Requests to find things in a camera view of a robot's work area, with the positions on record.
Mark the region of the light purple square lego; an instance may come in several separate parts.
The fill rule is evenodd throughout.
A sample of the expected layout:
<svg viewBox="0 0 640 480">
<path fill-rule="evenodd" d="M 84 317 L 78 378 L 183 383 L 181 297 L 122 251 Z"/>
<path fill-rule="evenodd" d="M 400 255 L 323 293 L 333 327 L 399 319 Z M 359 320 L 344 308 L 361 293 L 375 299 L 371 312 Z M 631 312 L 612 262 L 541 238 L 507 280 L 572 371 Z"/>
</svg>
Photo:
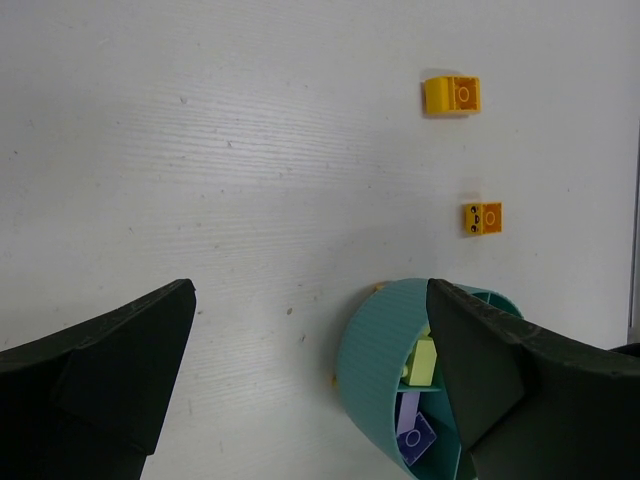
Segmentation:
<svg viewBox="0 0 640 480">
<path fill-rule="evenodd" d="M 400 436 L 414 429 L 418 415 L 420 393 L 400 392 L 396 398 L 396 435 Z"/>
</svg>

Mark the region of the yellow curved lego brick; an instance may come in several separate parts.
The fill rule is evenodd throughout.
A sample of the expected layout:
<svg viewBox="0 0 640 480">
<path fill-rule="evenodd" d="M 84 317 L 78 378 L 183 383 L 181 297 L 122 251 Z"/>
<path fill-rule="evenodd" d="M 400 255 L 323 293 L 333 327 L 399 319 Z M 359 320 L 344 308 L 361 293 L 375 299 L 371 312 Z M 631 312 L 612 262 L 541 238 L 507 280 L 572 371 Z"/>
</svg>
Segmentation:
<svg viewBox="0 0 640 480">
<path fill-rule="evenodd" d="M 473 76 L 439 76 L 423 83 L 429 116 L 469 116 L 482 111 L 481 83 Z"/>
</svg>

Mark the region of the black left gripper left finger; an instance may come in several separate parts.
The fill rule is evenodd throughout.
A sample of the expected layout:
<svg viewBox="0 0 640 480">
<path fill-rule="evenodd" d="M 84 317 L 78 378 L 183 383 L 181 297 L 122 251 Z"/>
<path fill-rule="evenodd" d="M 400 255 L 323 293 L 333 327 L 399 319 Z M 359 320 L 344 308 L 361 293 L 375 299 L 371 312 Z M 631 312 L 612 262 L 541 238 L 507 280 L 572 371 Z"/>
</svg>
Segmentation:
<svg viewBox="0 0 640 480">
<path fill-rule="evenodd" d="M 2 351 L 2 478 L 140 478 L 194 315 L 195 287 L 179 279 Z"/>
</svg>

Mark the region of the dark purple long lego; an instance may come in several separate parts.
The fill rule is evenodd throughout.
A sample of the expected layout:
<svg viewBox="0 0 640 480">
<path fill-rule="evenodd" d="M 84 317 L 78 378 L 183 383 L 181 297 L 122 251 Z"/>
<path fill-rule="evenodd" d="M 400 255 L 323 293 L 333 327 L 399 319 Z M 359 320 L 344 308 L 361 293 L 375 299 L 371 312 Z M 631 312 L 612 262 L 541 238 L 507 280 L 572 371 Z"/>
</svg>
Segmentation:
<svg viewBox="0 0 640 480">
<path fill-rule="evenodd" d="M 437 434 L 425 416 L 418 412 L 414 426 L 399 434 L 396 439 L 403 461 L 407 466 L 412 466 L 435 443 Z"/>
</svg>

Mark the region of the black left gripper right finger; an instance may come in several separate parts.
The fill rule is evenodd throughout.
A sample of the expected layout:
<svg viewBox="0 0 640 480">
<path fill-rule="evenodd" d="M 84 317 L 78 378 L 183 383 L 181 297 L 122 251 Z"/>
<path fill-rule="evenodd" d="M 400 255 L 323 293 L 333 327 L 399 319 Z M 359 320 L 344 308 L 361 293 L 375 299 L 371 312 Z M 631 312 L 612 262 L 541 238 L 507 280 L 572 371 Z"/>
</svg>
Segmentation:
<svg viewBox="0 0 640 480">
<path fill-rule="evenodd" d="M 429 280 L 426 309 L 479 478 L 638 478 L 638 346 L 572 340 L 443 279 Z"/>
</svg>

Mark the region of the lime green square lego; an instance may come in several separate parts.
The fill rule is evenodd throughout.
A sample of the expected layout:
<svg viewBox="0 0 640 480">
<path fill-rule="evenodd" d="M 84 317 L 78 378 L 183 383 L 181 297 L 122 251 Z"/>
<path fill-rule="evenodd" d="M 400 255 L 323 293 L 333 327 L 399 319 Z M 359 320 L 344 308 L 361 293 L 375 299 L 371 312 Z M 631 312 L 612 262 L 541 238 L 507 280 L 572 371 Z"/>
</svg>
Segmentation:
<svg viewBox="0 0 640 480">
<path fill-rule="evenodd" d="M 433 383 L 437 351 L 429 328 L 426 328 L 409 354 L 400 381 L 409 387 L 430 387 Z"/>
</svg>

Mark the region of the yellow square lego brick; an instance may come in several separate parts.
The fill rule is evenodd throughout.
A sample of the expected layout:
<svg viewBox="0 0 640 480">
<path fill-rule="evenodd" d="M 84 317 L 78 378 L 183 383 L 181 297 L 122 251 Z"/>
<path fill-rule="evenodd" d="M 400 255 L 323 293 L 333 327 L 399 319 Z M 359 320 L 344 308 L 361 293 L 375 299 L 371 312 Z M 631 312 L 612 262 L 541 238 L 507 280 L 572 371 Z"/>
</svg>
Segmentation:
<svg viewBox="0 0 640 480">
<path fill-rule="evenodd" d="M 501 233 L 503 208 L 501 202 L 468 203 L 463 206 L 464 230 L 468 235 Z"/>
</svg>

